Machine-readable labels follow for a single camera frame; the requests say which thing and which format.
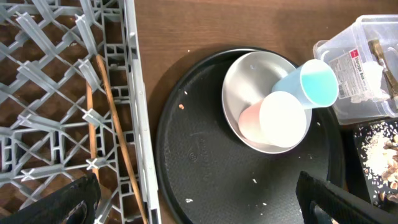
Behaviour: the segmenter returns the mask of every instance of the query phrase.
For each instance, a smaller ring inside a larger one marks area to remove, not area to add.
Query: light blue cup
[[[294,95],[304,109],[331,106],[338,96],[338,82],[328,64],[313,59],[279,80],[272,92],[286,91]]]

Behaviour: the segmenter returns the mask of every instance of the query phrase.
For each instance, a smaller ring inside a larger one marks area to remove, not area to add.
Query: dark tray
[[[156,164],[160,188],[179,223],[302,223],[295,195],[301,170],[343,185],[343,145],[330,108],[313,110],[305,139],[283,154],[257,152],[229,128],[221,104],[224,76],[237,58],[256,50],[266,51],[231,49],[203,59],[167,100]]]
[[[371,179],[369,179],[369,174],[365,174],[365,170],[367,169],[368,172],[369,168],[364,165],[364,163],[367,160],[366,152],[363,149],[362,143],[366,144],[365,138],[366,136],[372,136],[370,132],[372,131],[371,126],[377,126],[381,125],[382,127],[387,127],[386,130],[384,131],[384,136],[387,138],[392,138],[394,135],[398,134],[398,119],[397,118],[390,118],[386,120],[381,120],[381,121],[375,121],[371,123],[366,123],[366,124],[360,124],[357,125],[354,130],[353,130],[353,136],[354,136],[354,143],[355,143],[355,148],[356,152],[358,153],[358,158],[359,161],[361,162],[361,167],[362,167],[362,174],[365,179],[366,187],[368,190],[368,197],[367,201],[371,202],[373,205],[390,212],[392,214],[398,215],[398,205],[394,202],[389,202],[386,199],[384,201],[381,200],[380,198],[380,193],[385,192],[387,194],[398,194],[398,190],[393,190],[390,188],[390,182],[388,185],[383,185],[383,180],[381,179],[380,176],[374,176],[371,175]]]

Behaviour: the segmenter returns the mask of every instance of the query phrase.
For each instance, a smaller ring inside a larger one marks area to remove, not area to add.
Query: wooden surface
[[[312,48],[363,14],[398,14],[397,0],[148,0],[136,1],[150,131],[155,143],[164,103],[178,79],[218,50],[255,46],[297,64]],[[163,223],[173,223],[161,199]]]

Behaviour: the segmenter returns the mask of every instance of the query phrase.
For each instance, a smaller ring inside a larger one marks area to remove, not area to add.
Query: white paper cup
[[[238,125],[242,135],[250,141],[292,147],[303,139],[307,119],[296,97],[276,91],[245,109]]]

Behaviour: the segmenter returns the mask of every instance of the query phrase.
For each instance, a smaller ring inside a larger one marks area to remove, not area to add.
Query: clear plastic container
[[[398,117],[397,106],[389,97],[382,75],[383,67],[368,45],[374,39],[380,41],[387,66],[398,79],[398,15],[360,16],[334,38],[321,40],[313,47],[314,57],[329,64],[338,78],[340,92],[333,109],[340,124]],[[377,77],[380,77],[378,89],[374,80]],[[377,94],[381,90],[384,98],[374,96],[375,90]]]

